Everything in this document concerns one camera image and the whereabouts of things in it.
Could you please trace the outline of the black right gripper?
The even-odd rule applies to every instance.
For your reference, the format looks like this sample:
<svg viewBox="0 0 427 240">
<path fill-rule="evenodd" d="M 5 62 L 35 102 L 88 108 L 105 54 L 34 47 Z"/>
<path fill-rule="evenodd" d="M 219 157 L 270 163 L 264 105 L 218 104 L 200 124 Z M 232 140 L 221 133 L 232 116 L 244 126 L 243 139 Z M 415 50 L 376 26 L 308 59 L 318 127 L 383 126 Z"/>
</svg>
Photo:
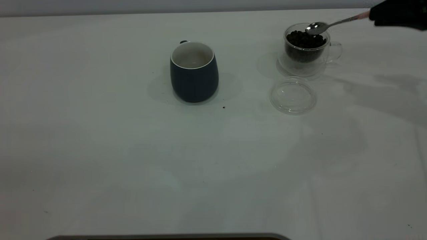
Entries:
<svg viewBox="0 0 427 240">
<path fill-rule="evenodd" d="M 404 26 L 401 18 L 401 10 L 404 0 L 385 0 L 370 9 L 369 20 L 375 26 Z M 407 0 L 408 22 L 405 27 L 427 30 L 427 1 Z"/>
</svg>

